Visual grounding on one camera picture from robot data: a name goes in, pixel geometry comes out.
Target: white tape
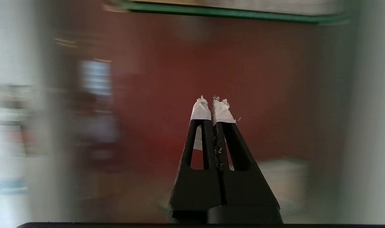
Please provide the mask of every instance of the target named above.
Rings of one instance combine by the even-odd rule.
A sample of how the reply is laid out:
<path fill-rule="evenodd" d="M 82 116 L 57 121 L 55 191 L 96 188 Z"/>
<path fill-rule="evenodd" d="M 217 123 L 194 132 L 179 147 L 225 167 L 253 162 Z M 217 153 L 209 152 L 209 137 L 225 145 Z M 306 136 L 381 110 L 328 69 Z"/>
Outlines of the white tape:
<path fill-rule="evenodd" d="M 201 95 L 192 108 L 191 120 L 211 120 L 211 111 L 208 108 L 208 101 Z"/>
<path fill-rule="evenodd" d="M 217 122 L 236 123 L 229 111 L 229 103 L 227 99 L 218 101 L 219 97 L 214 97 L 214 125 Z"/>

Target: blurry background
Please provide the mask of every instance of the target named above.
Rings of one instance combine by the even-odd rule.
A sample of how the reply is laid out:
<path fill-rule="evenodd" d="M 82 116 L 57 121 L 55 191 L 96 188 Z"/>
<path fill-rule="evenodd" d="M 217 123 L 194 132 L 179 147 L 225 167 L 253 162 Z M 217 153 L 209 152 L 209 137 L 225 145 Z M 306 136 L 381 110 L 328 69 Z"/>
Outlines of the blurry background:
<path fill-rule="evenodd" d="M 0 0 L 0 227 L 165 223 L 200 95 L 241 117 L 285 223 L 385 224 L 385 0 L 333 2 L 254 20 Z"/>

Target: shelf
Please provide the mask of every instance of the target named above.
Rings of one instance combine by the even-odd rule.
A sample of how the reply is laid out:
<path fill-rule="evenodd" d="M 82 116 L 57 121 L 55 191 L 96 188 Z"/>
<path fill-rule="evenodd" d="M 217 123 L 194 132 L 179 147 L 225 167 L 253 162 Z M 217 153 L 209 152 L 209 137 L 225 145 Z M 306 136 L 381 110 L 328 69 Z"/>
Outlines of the shelf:
<path fill-rule="evenodd" d="M 158 4 L 146 2 L 134 2 L 129 0 L 114 1 L 117 6 L 129 10 L 130 12 L 139 13 L 162 13 L 190 16 L 207 16 L 207 17 L 231 17 L 242 19 L 257 20 L 274 20 L 288 22 L 303 23 L 338 23 L 346 19 L 345 14 L 328 15 L 328 16 L 304 16 L 283 13 L 269 13 L 249 10 L 237 9 L 221 9 L 201 6 L 186 6 L 174 4 Z"/>

